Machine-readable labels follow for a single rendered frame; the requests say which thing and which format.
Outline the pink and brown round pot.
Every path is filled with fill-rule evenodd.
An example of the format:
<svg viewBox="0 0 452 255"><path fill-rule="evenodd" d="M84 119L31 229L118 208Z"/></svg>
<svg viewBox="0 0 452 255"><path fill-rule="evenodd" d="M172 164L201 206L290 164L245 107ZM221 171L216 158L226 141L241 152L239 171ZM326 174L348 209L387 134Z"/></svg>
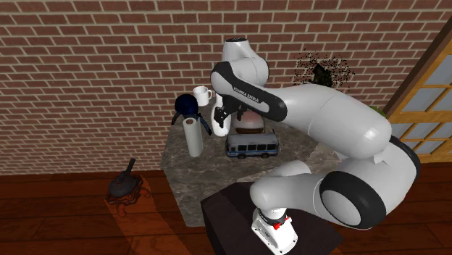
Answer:
<svg viewBox="0 0 452 255"><path fill-rule="evenodd" d="M263 118L251 110L244 112L240 120L234 115L231 119L231 125L239 134L254 134L264 131Z"/></svg>

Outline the white vase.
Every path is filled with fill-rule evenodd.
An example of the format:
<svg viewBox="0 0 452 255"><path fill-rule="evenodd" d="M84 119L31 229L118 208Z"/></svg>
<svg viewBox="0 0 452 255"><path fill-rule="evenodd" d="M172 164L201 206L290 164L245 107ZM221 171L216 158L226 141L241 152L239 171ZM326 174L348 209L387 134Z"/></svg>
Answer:
<svg viewBox="0 0 452 255"><path fill-rule="evenodd" d="M215 103L212 107L211 111L211 121L212 121L212 132L219 137L224 137L230 132L230 123L231 123L231 117L230 114L227 118L223 121L223 127L220 127L218 122L214 119L215 110L217 107L221 108L223 107L223 100L222 97L217 93L215 96Z"/></svg>

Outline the white mug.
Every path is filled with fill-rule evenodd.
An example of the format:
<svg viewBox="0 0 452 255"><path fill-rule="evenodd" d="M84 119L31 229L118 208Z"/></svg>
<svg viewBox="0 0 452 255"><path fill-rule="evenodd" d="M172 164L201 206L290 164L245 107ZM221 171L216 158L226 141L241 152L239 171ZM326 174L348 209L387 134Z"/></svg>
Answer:
<svg viewBox="0 0 452 255"><path fill-rule="evenodd" d="M193 95L199 106L206 106L209 104L209 100L212 98L213 92L206 86L197 86L193 89Z"/></svg>

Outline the blue and white toy bus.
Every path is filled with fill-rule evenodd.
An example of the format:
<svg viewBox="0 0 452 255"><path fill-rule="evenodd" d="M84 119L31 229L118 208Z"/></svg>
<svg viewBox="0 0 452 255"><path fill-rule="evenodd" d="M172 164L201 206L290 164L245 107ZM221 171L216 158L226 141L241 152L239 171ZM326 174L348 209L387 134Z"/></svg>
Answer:
<svg viewBox="0 0 452 255"><path fill-rule="evenodd" d="M268 158L277 156L279 140L274 133L231 134L227 135L225 152L228 157L245 159L250 156Z"/></svg>

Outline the white paper towel roll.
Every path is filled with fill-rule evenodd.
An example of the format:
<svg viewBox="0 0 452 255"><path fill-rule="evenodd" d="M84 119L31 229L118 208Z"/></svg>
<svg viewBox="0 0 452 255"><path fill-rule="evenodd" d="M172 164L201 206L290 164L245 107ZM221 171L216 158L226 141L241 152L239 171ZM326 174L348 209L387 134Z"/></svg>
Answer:
<svg viewBox="0 0 452 255"><path fill-rule="evenodd" d="M200 156L204 148L200 122L192 117L186 118L183 128L190 156Z"/></svg>

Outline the dark speckled plant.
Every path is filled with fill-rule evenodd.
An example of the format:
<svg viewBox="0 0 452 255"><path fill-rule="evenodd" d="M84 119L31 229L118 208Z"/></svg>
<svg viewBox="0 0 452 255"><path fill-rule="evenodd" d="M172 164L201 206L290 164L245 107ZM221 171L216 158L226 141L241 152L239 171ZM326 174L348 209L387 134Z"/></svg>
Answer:
<svg viewBox="0 0 452 255"><path fill-rule="evenodd" d="M293 84L313 83L328 88L345 86L355 72L342 56L327 57L319 52L304 52L296 60Z"/></svg>

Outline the dark robot stand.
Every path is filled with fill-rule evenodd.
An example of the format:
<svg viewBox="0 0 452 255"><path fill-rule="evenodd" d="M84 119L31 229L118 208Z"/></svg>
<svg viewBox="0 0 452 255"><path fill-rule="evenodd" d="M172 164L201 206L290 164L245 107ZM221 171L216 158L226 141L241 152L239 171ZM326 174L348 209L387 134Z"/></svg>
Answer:
<svg viewBox="0 0 452 255"><path fill-rule="evenodd" d="M234 183L201 202L206 232L216 255L274 255L251 229L255 206L251 183ZM286 255L329 255L343 237L327 221L289 209L298 241Z"/></svg>

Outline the black figure on red-brown base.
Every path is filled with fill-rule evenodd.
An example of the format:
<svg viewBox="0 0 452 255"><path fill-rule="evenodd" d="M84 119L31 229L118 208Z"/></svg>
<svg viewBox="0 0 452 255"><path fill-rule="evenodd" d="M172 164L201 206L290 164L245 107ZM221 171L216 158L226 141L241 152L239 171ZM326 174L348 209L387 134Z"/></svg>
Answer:
<svg viewBox="0 0 452 255"><path fill-rule="evenodd" d="M151 196L151 192L143 187L142 177L131 173L134 164L135 159L131 158L127 169L111 180L108 186L105 201L115 205L119 217L125 217L125 207L136 204L141 196Z"/></svg>

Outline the yellow framed window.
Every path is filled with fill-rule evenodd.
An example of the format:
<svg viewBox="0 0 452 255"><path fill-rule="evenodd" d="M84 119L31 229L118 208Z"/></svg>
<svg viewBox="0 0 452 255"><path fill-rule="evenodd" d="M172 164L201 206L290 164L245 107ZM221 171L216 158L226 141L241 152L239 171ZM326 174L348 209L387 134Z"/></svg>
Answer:
<svg viewBox="0 0 452 255"><path fill-rule="evenodd" d="M452 162L452 17L384 108L423 163Z"/></svg>

